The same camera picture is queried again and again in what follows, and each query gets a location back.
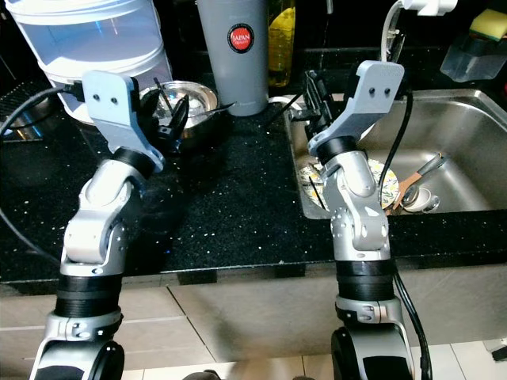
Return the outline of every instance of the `red label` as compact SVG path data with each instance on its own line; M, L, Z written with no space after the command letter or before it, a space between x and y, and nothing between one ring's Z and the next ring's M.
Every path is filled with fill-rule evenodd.
M229 31L229 45L237 53L246 53L254 43L254 31L247 24L237 24Z

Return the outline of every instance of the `black granite countertop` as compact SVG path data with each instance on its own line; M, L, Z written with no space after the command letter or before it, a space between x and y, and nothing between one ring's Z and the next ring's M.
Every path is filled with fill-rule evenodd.
M338 82L342 74L335 75ZM265 126L279 107L224 116L221 141L168 158L148 183L127 276L252 267L304 273L305 264L332 262L329 221L303 216L284 122ZM109 152L93 128L64 111L40 129L43 142L0 149L0 199L16 226L59 257L79 190ZM507 261L507 211L396 216L389 223L400 268ZM31 254L3 224L0 247L0 283L57 278L59 269Z

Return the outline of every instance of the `patterned plate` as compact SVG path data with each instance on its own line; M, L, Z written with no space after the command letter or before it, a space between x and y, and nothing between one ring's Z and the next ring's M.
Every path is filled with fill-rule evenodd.
M373 178L375 181L379 181L380 174L382 173L383 163L368 159L368 165L370 166L370 170L372 171ZM322 165L320 164L309 164L304 168L299 170L299 179L301 184L303 185L303 190L307 194L307 196L318 206L328 210L326 201L324 200L324 195L322 194L324 189L324 183L322 178L320 177L320 173L322 171ZM396 200L398 196L398 178L393 173L391 169L387 171L386 178L383 182L382 187L382 208L388 207L391 203Z

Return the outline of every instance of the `yellow bottle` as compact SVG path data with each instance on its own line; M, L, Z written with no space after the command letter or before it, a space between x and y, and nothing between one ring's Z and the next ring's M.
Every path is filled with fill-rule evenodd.
M295 0L269 3L269 85L284 87L291 77Z

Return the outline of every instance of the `stainless steel sink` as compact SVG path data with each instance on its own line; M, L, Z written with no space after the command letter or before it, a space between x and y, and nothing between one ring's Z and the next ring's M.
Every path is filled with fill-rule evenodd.
M360 141L369 158L385 162L405 106L396 102ZM300 181L297 172L316 159L308 154L304 123L287 121L287 129ZM391 168L402 181L436 152L448 160L418 182L440 197L435 212L507 208L507 112L487 95L473 89L414 93L412 116ZM301 183L299 194L308 218L328 218L304 193Z

